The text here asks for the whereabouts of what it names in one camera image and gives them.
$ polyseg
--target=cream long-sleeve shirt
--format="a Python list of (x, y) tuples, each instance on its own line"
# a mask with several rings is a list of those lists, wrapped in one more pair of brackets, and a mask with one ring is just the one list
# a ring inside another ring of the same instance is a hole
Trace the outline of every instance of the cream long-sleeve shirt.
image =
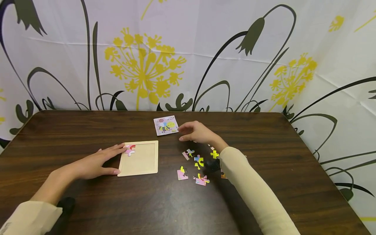
[[(264, 235), (300, 234), (273, 191), (239, 150), (227, 147), (219, 158), (223, 172), (251, 210)], [(61, 208), (46, 202), (21, 203), (0, 229), (0, 235), (43, 235), (51, 230), (61, 214)]]

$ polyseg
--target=black object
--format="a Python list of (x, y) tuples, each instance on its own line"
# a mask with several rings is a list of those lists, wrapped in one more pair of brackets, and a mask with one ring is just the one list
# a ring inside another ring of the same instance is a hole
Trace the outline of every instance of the black object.
[(214, 161), (212, 160), (207, 160), (204, 162), (204, 166), (208, 172), (216, 172), (221, 169), (220, 165), (221, 161), (219, 159), (215, 159)]
[(57, 207), (63, 208), (63, 213), (56, 221), (55, 225), (52, 227), (51, 231), (49, 231), (48, 235), (60, 235), (64, 234), (65, 229), (67, 227), (67, 223), (69, 217), (73, 213), (74, 206), (76, 205), (76, 200), (72, 197), (65, 197), (59, 201)]

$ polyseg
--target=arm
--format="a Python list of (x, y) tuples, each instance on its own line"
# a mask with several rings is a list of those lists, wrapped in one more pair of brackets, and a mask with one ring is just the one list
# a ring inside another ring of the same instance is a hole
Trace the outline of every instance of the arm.
[(62, 214), (56, 207), (69, 185), (76, 179), (92, 179), (120, 173), (115, 168), (103, 168), (107, 160), (126, 150), (124, 144), (100, 149), (74, 163), (63, 166), (48, 176), (42, 187), (27, 202), (21, 203), (0, 229), (0, 235), (42, 235), (50, 231)]
[(179, 132), (184, 135), (180, 141), (210, 144), (220, 153), (223, 172), (251, 210), (264, 235), (300, 234), (273, 191), (239, 150), (229, 147), (220, 136), (197, 121), (184, 123)]

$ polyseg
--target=pink puzzle piece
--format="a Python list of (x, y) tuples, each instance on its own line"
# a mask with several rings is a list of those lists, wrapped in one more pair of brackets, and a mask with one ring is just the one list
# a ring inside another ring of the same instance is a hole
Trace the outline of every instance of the pink puzzle piece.
[(186, 175), (187, 171), (184, 169), (185, 172), (182, 172), (181, 170), (177, 170), (177, 179), (178, 180), (184, 180), (188, 179), (188, 175)]
[(124, 153), (128, 154), (128, 157), (130, 157), (132, 153), (136, 152), (136, 150), (135, 150), (136, 146), (135, 145), (126, 145), (125, 147), (127, 147), (128, 149)]
[(210, 180), (207, 179), (207, 176), (201, 177), (200, 173), (198, 173), (199, 177), (193, 177), (196, 180), (196, 184), (206, 186), (206, 183), (210, 183)]
[(193, 157), (192, 153), (194, 153), (194, 150), (190, 150), (190, 149), (187, 149), (185, 152), (182, 152), (182, 155), (185, 157), (185, 159), (187, 159), (187, 161), (189, 160), (189, 157)]

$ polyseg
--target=wrist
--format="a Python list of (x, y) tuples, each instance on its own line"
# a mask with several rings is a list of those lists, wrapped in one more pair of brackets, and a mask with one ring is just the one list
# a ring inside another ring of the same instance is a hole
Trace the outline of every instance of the wrist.
[(225, 148), (229, 146), (219, 135), (217, 135), (213, 139), (210, 145), (213, 146), (217, 150), (217, 153), (222, 152)]

